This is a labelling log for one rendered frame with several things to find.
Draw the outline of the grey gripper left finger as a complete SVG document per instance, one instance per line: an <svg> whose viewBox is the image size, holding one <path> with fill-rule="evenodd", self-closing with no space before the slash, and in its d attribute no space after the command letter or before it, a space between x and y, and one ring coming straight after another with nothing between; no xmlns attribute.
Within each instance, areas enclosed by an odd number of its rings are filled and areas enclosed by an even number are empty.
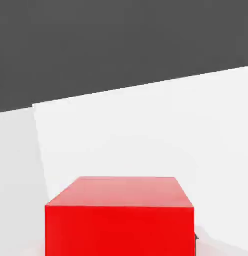
<svg viewBox="0 0 248 256"><path fill-rule="evenodd" d="M45 256L45 242L39 240L36 243L28 245L21 249L15 256Z"/></svg>

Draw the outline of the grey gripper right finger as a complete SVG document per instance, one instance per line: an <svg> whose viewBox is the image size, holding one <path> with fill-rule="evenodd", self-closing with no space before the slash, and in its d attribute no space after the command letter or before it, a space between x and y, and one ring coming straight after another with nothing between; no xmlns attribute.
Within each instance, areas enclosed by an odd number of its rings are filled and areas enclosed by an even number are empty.
<svg viewBox="0 0 248 256"><path fill-rule="evenodd" d="M211 238L204 228L195 227L196 256L248 256L248 251Z"/></svg>

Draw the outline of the small red cube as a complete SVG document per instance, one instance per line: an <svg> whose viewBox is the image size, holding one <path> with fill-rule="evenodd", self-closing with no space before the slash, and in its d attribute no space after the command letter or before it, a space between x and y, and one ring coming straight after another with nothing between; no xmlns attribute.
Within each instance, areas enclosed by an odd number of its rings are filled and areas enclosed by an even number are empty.
<svg viewBox="0 0 248 256"><path fill-rule="evenodd" d="M45 256L195 256L173 177L79 177L45 205Z"/></svg>

